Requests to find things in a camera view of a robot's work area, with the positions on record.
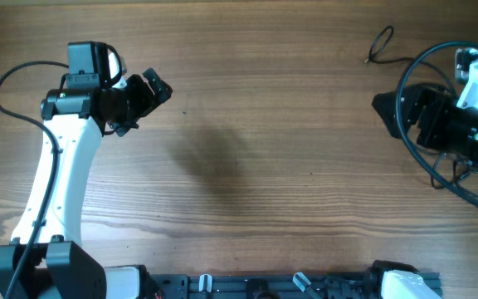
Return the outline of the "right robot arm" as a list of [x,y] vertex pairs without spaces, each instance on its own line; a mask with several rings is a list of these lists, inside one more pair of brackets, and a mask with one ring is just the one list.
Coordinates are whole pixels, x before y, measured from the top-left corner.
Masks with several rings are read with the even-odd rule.
[[478,208],[431,187],[427,173],[373,111],[375,93],[366,90],[358,98],[359,147],[371,162],[353,190],[365,206],[356,216],[367,234],[347,252],[348,262],[405,262],[439,272],[446,298],[478,298]]

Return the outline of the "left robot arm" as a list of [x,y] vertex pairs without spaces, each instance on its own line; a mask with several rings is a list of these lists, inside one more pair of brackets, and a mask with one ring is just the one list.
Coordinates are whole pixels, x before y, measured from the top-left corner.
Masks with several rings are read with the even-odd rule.
[[107,135],[123,136],[172,95],[153,69],[127,76],[103,42],[72,42],[60,85],[41,102],[41,157],[26,209],[0,245],[6,298],[161,298],[142,265],[103,267],[81,245],[91,163]]

